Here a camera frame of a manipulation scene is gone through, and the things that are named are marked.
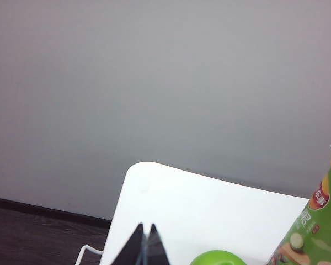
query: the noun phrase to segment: green packaging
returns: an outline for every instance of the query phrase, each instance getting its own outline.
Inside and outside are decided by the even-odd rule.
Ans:
[[[267,265],[331,265],[331,169]]]

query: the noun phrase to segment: gray wall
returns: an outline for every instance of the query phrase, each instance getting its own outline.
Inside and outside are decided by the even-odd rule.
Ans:
[[[330,143],[331,1],[0,0],[0,198],[112,218],[140,161],[307,197]]]

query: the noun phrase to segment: dark wooden floor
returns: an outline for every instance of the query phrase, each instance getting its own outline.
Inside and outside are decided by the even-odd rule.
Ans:
[[[74,265],[83,245],[102,250],[108,229],[0,208],[0,265]],[[82,265],[99,264],[85,252]]]

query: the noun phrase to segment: white table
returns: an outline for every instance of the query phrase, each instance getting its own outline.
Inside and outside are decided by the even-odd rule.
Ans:
[[[127,172],[101,265],[110,265],[138,223],[155,223],[171,265],[208,250],[263,265],[307,199],[249,188],[153,162]]]

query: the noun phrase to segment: black object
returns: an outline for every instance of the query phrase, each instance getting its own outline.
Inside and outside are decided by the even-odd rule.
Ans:
[[[156,226],[146,238],[139,224],[111,265],[170,265]]]
[[[60,211],[46,207],[26,204],[26,203],[18,203],[12,200],[0,199],[0,208],[12,210],[12,211],[19,211],[21,213],[26,213],[26,214],[34,214],[47,218],[60,219],[70,222],[78,222],[80,224],[92,225],[105,229],[109,229],[111,224],[111,221],[107,219],[102,219],[102,218],[97,218],[82,214],[69,213],[67,211]]]

